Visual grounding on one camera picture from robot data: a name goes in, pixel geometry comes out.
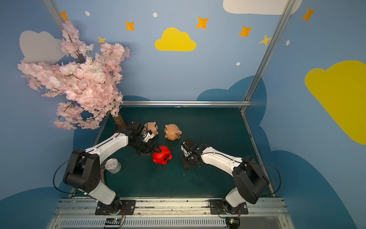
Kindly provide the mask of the red piggy bank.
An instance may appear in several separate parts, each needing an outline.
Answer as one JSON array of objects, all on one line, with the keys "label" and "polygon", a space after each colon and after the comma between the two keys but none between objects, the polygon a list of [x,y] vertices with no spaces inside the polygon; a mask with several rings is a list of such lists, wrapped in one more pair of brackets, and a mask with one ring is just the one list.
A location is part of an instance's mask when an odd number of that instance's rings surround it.
[{"label": "red piggy bank", "polygon": [[158,152],[157,149],[156,152],[153,153],[153,162],[155,164],[166,165],[167,162],[173,158],[172,153],[167,146],[160,146],[159,149],[160,152]]}]

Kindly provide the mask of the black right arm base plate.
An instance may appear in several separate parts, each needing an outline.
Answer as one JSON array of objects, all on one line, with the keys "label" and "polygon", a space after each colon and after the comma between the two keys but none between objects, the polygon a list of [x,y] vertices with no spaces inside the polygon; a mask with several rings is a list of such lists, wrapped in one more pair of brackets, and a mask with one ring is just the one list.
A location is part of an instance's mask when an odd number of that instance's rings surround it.
[{"label": "black right arm base plate", "polygon": [[248,214],[248,208],[246,202],[243,202],[236,207],[232,207],[224,199],[210,199],[208,200],[208,207],[212,215]]}]

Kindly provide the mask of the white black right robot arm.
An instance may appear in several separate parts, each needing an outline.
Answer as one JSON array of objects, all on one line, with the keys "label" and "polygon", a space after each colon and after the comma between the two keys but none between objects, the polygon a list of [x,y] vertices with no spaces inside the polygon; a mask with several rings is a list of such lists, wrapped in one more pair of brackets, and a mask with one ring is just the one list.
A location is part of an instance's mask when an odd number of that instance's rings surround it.
[{"label": "white black right robot arm", "polygon": [[211,214],[247,214],[247,203],[255,204],[270,184],[261,166],[250,156],[235,157],[222,153],[213,147],[197,145],[187,138],[181,144],[184,156],[181,157],[185,170],[202,163],[214,166],[233,177],[235,188],[221,200],[210,200]]}]

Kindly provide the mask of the pink piggy bank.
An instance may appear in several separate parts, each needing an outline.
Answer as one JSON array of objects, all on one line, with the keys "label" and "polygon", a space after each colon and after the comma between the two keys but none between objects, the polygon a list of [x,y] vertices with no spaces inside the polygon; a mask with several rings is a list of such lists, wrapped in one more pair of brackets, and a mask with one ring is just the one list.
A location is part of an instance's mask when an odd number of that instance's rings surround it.
[{"label": "pink piggy bank", "polygon": [[155,136],[157,136],[159,134],[158,126],[157,126],[156,122],[147,122],[144,124],[143,133],[146,134],[149,131],[151,131]]}]

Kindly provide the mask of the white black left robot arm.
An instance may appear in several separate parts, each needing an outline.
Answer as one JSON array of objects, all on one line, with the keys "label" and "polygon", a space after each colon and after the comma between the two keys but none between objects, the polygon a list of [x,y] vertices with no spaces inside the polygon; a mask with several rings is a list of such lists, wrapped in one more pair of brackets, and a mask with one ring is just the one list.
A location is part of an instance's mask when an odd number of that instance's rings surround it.
[{"label": "white black left robot arm", "polygon": [[86,150],[75,150],[67,161],[63,182],[97,201],[96,215],[123,215],[125,210],[118,193],[107,187],[101,178],[102,163],[121,148],[131,146],[148,155],[159,149],[156,136],[146,125],[128,123],[105,141]]}]

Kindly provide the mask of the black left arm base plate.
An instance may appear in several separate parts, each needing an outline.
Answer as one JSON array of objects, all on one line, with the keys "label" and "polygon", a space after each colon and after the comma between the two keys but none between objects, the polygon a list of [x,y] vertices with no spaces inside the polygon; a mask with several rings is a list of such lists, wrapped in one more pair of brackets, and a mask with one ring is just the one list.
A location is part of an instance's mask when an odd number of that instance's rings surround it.
[{"label": "black left arm base plate", "polygon": [[135,209],[135,200],[116,199],[111,205],[98,202],[95,215],[99,216],[119,216],[119,215],[133,215]]}]

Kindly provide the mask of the peach piggy bank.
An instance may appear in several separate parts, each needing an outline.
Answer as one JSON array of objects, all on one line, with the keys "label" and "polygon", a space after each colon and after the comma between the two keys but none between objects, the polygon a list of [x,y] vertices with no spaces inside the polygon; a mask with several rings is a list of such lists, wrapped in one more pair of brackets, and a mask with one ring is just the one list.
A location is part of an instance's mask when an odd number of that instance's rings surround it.
[{"label": "peach piggy bank", "polygon": [[180,138],[182,131],[176,124],[165,125],[165,138],[171,141],[175,141]]}]

